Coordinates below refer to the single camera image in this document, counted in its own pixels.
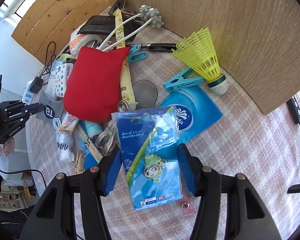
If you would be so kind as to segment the blue mascot pin card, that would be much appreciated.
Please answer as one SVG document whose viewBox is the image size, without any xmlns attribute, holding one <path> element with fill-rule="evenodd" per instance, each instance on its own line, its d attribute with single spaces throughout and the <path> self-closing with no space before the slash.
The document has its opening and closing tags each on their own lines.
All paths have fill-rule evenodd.
<svg viewBox="0 0 300 240">
<path fill-rule="evenodd" d="M 111 116 L 134 210 L 179 200 L 182 187 L 175 107 L 116 112 Z"/>
</svg>

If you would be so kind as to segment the white power strip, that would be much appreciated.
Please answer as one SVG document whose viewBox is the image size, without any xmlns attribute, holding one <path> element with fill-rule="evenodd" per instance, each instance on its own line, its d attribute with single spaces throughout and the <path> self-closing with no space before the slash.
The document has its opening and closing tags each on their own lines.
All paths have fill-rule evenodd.
<svg viewBox="0 0 300 240">
<path fill-rule="evenodd" d="M 41 82 L 39 78 L 29 81 L 25 86 L 25 92 L 23 93 L 22 102 L 29 105 L 35 94 L 41 90 Z"/>
</svg>

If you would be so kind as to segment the grey T9 pouch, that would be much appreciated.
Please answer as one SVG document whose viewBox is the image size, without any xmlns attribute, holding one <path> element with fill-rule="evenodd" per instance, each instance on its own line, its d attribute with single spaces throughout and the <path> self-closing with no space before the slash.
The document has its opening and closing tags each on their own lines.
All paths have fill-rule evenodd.
<svg viewBox="0 0 300 240">
<path fill-rule="evenodd" d="M 61 118 L 63 112 L 63 102 L 54 100 L 49 94 L 42 91 L 39 104 L 43 105 L 43 110 L 36 114 L 36 118 L 47 122 L 48 124 L 53 124 L 54 118 Z"/>
</svg>

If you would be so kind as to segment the wooden clothespin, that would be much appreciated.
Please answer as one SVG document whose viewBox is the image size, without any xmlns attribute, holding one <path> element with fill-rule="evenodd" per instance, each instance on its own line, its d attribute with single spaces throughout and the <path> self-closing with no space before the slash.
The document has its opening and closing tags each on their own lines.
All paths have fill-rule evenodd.
<svg viewBox="0 0 300 240">
<path fill-rule="evenodd" d="M 76 154 L 75 160 L 75 174 L 82 174 L 84 171 L 84 152 L 82 150 L 78 150 Z"/>
</svg>

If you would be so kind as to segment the dotted white tissue pack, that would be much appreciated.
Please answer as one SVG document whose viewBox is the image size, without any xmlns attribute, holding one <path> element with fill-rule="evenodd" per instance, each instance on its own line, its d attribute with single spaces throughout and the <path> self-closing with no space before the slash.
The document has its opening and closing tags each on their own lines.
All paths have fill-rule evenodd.
<svg viewBox="0 0 300 240">
<path fill-rule="evenodd" d="M 66 83 L 73 69 L 72 63 L 56 61 L 49 77 L 46 92 L 52 98 L 64 98 Z"/>
</svg>

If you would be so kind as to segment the blue tissue packet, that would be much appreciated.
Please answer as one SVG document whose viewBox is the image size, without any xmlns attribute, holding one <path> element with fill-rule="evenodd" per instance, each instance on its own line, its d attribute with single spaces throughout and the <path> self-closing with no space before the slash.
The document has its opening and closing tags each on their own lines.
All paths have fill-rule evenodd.
<svg viewBox="0 0 300 240">
<path fill-rule="evenodd" d="M 189 142 L 223 116 L 219 108 L 199 86 L 173 91 L 160 104 L 161 107 L 171 105 L 175 106 L 180 143 Z"/>
</svg>

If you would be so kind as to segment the red fabric pouch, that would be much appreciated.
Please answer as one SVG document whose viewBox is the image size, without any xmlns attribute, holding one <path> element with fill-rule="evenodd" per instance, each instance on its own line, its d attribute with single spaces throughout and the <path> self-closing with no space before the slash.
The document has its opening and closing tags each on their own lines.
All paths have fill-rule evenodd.
<svg viewBox="0 0 300 240">
<path fill-rule="evenodd" d="M 80 120 L 106 122 L 121 100 L 121 68 L 129 51 L 81 48 L 66 84 L 64 109 Z"/>
</svg>

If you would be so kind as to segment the checkered tablecloth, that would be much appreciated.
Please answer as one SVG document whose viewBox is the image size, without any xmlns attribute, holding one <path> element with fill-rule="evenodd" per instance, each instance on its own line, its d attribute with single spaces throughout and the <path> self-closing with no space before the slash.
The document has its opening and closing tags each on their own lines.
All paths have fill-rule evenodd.
<svg viewBox="0 0 300 240">
<path fill-rule="evenodd" d="M 174 43 L 181 38 L 161 28 L 146 27 L 136 43 Z M 163 83 L 184 68 L 169 53 L 150 53 L 130 67 L 132 83 L 146 79 L 158 90 L 156 106 L 168 96 Z M 300 194 L 287 189 L 300 183 L 300 127 L 294 124 L 286 104 L 264 115 L 247 92 L 225 72 L 229 84 L 223 96 L 209 95 L 223 116 L 213 126 L 187 143 L 192 155 L 221 174 L 245 174 L 264 201 L 282 239 L 300 224 Z M 74 173 L 74 163 L 60 162 L 56 132 L 51 124 L 31 117 L 26 124 L 31 167 L 40 170 L 47 185 L 58 172 Z M 189 239 L 200 198 L 190 198 L 184 211 L 181 202 L 135 211 L 124 179 L 123 167 L 114 190 L 102 198 L 103 210 L 112 239 Z"/>
</svg>

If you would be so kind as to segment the teal clothespin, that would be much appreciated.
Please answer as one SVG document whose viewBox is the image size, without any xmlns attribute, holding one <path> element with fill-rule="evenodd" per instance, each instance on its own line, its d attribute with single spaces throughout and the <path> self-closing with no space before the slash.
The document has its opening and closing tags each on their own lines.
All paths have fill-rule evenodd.
<svg viewBox="0 0 300 240">
<path fill-rule="evenodd" d="M 140 44 L 130 45 L 130 51 L 127 55 L 128 64 L 133 64 L 142 60 L 145 60 L 148 57 L 148 53 L 141 49 Z"/>
<path fill-rule="evenodd" d="M 205 82 L 205 79 L 201 76 L 188 78 L 191 73 L 193 73 L 193 70 L 190 67 L 186 67 L 181 72 L 167 80 L 163 84 L 166 92 L 181 90 L 184 88 L 200 85 Z"/>
</svg>

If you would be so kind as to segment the black wallet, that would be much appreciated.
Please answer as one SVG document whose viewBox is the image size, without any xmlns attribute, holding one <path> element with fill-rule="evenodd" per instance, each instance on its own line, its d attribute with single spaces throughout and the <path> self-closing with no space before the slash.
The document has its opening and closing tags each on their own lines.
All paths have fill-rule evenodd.
<svg viewBox="0 0 300 240">
<path fill-rule="evenodd" d="M 114 16 L 95 15 L 79 28 L 77 34 L 109 35 L 114 28 Z"/>
</svg>

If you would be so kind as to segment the yellow plastic shuttlecock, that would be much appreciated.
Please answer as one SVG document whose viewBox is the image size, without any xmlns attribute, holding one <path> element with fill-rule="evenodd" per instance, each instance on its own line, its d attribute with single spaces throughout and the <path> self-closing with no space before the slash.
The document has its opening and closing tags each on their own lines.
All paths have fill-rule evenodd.
<svg viewBox="0 0 300 240">
<path fill-rule="evenodd" d="M 172 55 L 205 79 L 209 90 L 223 95 L 228 90 L 226 75 L 221 72 L 208 28 L 192 33 L 175 45 Z"/>
</svg>

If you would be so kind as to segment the black power strip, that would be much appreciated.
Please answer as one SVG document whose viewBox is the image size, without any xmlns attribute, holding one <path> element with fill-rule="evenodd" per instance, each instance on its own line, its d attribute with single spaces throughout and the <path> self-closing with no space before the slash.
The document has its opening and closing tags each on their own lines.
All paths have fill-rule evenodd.
<svg viewBox="0 0 300 240">
<path fill-rule="evenodd" d="M 292 96 L 287 102 L 286 102 L 289 112 L 293 118 L 294 124 L 298 125 L 300 124 L 300 107 L 299 104 L 295 98 L 295 96 Z"/>
</svg>

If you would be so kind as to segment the black pen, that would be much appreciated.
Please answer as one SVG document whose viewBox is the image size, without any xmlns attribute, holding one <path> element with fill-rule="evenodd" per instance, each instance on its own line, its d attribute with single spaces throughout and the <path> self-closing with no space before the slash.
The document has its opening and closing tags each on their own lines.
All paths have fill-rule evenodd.
<svg viewBox="0 0 300 240">
<path fill-rule="evenodd" d="M 165 52 L 171 53 L 172 50 L 176 50 L 175 43 L 148 43 L 148 44 L 129 44 L 130 48 L 136 47 L 138 50 L 146 50 L 152 52 Z"/>
</svg>

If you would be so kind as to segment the grey bead massager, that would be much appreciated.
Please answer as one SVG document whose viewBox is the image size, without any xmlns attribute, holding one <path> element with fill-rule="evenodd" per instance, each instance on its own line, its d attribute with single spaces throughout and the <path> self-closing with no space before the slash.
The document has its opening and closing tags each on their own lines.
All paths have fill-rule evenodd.
<svg viewBox="0 0 300 240">
<path fill-rule="evenodd" d="M 145 22 L 151 20 L 150 25 L 153 28 L 161 28 L 165 24 L 162 20 L 160 11 L 157 8 L 153 8 L 149 5 L 144 4 L 139 8 L 139 12 L 141 14 L 141 18 Z"/>
</svg>

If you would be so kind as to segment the wooden board panel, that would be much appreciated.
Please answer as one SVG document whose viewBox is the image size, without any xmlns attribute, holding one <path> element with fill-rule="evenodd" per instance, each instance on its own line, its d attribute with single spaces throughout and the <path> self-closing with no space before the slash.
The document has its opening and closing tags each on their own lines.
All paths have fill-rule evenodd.
<svg viewBox="0 0 300 240">
<path fill-rule="evenodd" d="M 165 27 L 182 37 L 208 28 L 219 64 L 264 114 L 300 90 L 297 0 L 126 1 L 132 11 L 143 4 L 159 9 Z"/>
</svg>

